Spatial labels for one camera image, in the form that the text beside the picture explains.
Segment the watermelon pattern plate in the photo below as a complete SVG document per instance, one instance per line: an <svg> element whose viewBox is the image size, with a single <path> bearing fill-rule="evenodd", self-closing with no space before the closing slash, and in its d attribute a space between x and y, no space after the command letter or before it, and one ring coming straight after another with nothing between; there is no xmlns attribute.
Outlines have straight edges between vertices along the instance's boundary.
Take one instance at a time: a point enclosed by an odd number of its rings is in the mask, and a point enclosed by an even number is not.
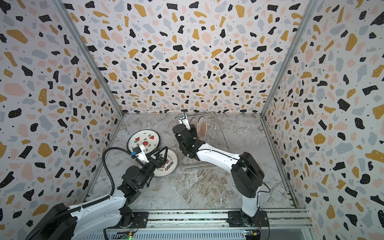
<svg viewBox="0 0 384 240"><path fill-rule="evenodd" d="M127 142L127 150L132 152L135 147L143 145L146 155L155 153L160 146L160 135L153 130L141 130L133 134Z"/></svg>

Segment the patterned plate rack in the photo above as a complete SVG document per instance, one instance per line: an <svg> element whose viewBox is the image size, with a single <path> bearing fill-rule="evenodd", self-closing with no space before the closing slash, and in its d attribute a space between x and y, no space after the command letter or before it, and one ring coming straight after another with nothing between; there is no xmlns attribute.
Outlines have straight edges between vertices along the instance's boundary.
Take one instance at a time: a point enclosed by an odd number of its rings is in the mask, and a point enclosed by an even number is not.
<svg viewBox="0 0 384 240"><path fill-rule="evenodd" d="M173 151L172 149L168 149L167 161L161 168L157 168L154 171L154 177L164 178L166 176L171 175L178 167L178 160L179 159L176 152Z"/></svg>

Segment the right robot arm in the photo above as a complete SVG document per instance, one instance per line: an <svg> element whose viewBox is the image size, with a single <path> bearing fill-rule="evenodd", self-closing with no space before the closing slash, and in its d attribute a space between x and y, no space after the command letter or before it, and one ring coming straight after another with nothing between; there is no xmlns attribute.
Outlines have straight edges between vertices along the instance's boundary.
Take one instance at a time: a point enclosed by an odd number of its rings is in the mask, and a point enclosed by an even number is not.
<svg viewBox="0 0 384 240"><path fill-rule="evenodd" d="M173 127L173 133L185 157L213 164L231 173L235 187L242 195L242 208L237 212L239 217L229 214L228 223L232 226L259 225L259 192L265 174L253 156L247 152L238 155L214 148L198 138L195 128L188 129L183 124Z"/></svg>

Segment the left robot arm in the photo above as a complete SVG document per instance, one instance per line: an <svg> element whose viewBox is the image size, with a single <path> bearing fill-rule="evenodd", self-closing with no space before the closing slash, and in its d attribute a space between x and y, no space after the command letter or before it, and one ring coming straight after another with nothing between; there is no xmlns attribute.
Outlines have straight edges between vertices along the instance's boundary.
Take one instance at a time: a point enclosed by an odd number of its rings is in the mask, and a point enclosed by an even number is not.
<svg viewBox="0 0 384 240"><path fill-rule="evenodd" d="M134 214L130 208L148 187L155 170L167 162L168 147L147 157L137 147L131 155L136 157L140 166L129 167L123 174L123 182L116 187L111 182L109 194L79 205L66 207L57 204L27 235L28 240L80 240L100 230L115 226L129 226L134 223Z"/></svg>

